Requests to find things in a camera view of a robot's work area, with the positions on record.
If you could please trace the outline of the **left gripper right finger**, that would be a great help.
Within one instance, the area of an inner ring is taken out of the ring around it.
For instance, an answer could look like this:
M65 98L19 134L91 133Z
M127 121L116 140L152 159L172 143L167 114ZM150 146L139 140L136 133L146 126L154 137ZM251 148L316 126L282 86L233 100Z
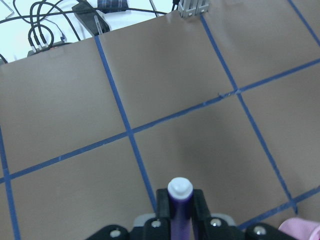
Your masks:
M191 208L191 222L195 240L207 240L206 225L210 218L210 211L201 189L193 191L193 200Z

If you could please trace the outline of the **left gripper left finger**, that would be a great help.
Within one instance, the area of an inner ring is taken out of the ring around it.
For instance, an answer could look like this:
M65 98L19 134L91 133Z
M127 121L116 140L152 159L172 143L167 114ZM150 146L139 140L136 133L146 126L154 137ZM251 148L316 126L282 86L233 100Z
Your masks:
M168 190L166 188L156 191L156 219L160 226L156 227L157 240L171 239L171 209Z

